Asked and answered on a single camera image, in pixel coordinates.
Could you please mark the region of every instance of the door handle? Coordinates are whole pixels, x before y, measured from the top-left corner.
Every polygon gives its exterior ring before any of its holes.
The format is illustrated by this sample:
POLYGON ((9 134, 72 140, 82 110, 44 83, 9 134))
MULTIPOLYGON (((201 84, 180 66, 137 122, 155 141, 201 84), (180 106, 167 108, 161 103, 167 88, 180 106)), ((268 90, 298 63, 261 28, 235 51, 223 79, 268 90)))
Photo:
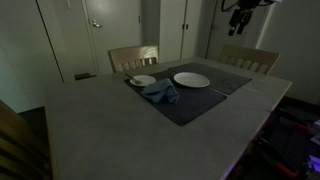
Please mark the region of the door handle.
POLYGON ((92 26, 95 28, 102 28, 102 25, 98 24, 96 20, 92 20, 92 26))

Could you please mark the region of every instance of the closet door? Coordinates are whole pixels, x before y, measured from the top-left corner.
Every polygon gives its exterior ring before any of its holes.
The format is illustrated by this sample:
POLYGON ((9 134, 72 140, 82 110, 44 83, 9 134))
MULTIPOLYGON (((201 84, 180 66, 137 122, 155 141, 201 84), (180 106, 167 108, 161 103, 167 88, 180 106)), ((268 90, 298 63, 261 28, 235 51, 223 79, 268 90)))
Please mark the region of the closet door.
POLYGON ((186 0, 161 0, 159 61, 180 59, 186 0))
POLYGON ((5 86, 6 81, 13 83, 0 91, 0 98, 16 105, 16 111, 43 106, 45 87, 61 84, 62 78, 36 1, 2 0, 0 23, 0 47, 6 61, 6 66, 0 68, 8 78, 0 78, 0 83, 1 86, 5 86), (22 92, 27 96, 27 103, 22 92))
POLYGON ((187 0, 181 58, 194 57, 196 54, 201 8, 202 0, 187 0))

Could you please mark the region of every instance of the chair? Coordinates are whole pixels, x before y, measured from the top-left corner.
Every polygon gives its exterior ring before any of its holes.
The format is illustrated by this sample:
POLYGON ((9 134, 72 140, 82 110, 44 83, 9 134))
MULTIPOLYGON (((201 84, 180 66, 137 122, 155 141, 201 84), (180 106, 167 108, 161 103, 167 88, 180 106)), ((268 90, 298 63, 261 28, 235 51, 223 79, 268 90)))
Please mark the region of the chair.
POLYGON ((113 72, 158 64, 158 46, 134 46, 109 50, 113 72))
POLYGON ((0 177, 50 179, 48 147, 0 100, 0 177))
POLYGON ((249 71, 269 74, 279 57, 278 53, 225 45, 219 62, 249 71))

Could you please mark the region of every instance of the dark floor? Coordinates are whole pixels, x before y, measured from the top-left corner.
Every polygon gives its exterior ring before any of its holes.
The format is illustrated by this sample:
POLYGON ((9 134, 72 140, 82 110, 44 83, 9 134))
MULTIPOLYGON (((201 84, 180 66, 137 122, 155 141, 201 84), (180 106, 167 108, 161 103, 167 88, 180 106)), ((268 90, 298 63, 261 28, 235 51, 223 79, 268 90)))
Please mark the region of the dark floor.
MULTIPOLYGON (((318 120, 320 119, 320 106, 315 106, 309 103, 298 101, 292 98, 284 97, 279 103, 278 107, 286 109, 290 113, 302 119, 318 120)), ((47 125, 45 108, 38 108, 20 113, 20 115, 27 120, 31 130, 45 143, 48 143, 47 125)), ((283 179, 279 173, 270 170, 265 164, 256 164, 255 168, 246 176, 246 180, 256 179, 283 179)))

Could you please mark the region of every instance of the dark placemat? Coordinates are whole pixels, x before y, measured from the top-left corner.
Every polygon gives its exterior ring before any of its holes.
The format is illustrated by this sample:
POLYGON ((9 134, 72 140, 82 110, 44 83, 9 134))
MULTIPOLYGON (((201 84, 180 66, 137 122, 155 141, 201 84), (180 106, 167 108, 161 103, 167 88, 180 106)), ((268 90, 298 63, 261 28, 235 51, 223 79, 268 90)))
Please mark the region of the dark placemat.
MULTIPOLYGON (((174 73, 168 70, 151 74, 151 76, 155 77, 157 81, 164 78, 170 78, 176 90, 179 92, 179 100, 175 104, 168 103, 165 98, 159 103, 150 102, 158 111, 179 126, 189 123, 226 99, 225 95, 209 88, 188 88, 181 86, 174 82, 174 73)), ((143 88, 133 86, 130 84, 129 80, 126 80, 125 83, 141 95, 143 88)))
POLYGON ((169 68, 169 70, 176 73, 179 72, 194 72, 206 76, 210 80, 210 87, 223 92, 225 94, 232 94, 242 85, 251 81, 251 79, 228 73, 216 68, 212 68, 199 63, 189 63, 176 67, 169 68))

